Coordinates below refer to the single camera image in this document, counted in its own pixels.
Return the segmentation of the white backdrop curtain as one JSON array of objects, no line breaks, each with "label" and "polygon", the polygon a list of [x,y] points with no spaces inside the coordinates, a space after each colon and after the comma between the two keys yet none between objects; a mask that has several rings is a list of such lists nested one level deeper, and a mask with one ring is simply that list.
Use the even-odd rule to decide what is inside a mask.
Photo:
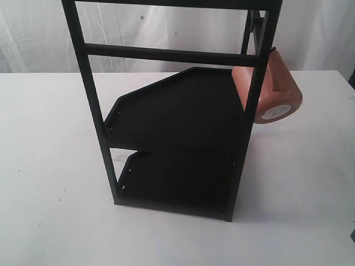
[{"label": "white backdrop curtain", "polygon": [[[77,3],[88,43],[238,53],[246,12]],[[284,1],[274,46],[291,70],[354,71],[353,1]],[[1,72],[76,72],[60,1],[1,2]]]}]

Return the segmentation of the brown ceramic mug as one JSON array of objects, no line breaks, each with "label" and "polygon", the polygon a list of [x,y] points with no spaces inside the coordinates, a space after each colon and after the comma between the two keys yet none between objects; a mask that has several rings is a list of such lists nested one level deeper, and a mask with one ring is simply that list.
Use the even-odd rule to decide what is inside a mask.
[{"label": "brown ceramic mug", "polygon": [[[253,68],[235,66],[232,78],[245,108],[251,84]],[[290,116],[302,104],[302,93],[293,79],[281,54],[275,49],[269,56],[254,123],[268,124]]]}]

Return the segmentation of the black metal shelf rack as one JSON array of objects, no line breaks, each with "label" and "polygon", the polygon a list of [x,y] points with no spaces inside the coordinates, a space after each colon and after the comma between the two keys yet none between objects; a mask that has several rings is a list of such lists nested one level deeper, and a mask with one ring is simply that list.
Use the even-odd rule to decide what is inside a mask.
[{"label": "black metal shelf rack", "polygon": [[[87,43],[75,1],[62,6],[114,203],[232,221],[281,1],[144,1],[246,10],[238,54]],[[89,57],[191,63],[119,97],[107,117]]]}]

